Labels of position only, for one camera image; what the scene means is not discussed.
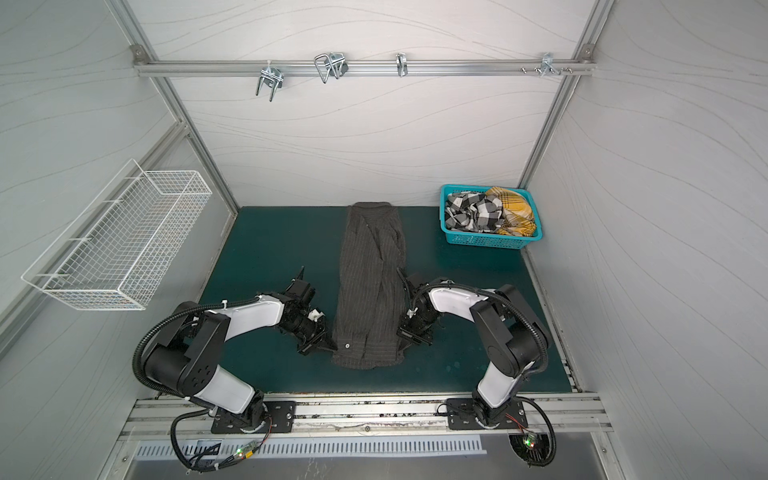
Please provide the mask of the dark grey pinstriped shirt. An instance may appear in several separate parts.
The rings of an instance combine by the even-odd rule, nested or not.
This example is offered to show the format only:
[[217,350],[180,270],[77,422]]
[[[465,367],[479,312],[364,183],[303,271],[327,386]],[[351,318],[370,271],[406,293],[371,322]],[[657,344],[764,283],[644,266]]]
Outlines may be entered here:
[[333,364],[368,370],[403,361],[406,345],[397,331],[406,302],[400,278],[405,266],[398,209],[387,202],[350,206],[340,253]]

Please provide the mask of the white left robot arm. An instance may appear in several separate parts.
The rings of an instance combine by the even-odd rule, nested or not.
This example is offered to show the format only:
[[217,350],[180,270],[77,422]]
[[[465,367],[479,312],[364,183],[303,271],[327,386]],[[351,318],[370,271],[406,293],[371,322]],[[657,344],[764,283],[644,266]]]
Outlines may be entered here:
[[143,385],[185,399],[214,415],[214,433],[255,433],[292,428],[289,402],[264,393],[220,365],[228,340],[275,328],[297,341],[297,351],[334,352],[326,316],[311,306],[315,289],[299,273],[282,292],[218,304],[184,302],[137,345],[132,370]]

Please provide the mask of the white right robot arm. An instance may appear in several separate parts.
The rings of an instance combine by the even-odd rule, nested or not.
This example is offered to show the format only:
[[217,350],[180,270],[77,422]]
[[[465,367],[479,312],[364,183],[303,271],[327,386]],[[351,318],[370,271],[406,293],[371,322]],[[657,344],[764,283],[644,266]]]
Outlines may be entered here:
[[548,367],[551,336],[538,316],[512,285],[481,289],[444,278],[420,283],[402,275],[400,280],[407,307],[397,335],[407,344],[432,344],[433,329],[446,314],[474,324],[489,365],[460,414],[472,416],[480,428],[499,427],[520,401],[522,382]]

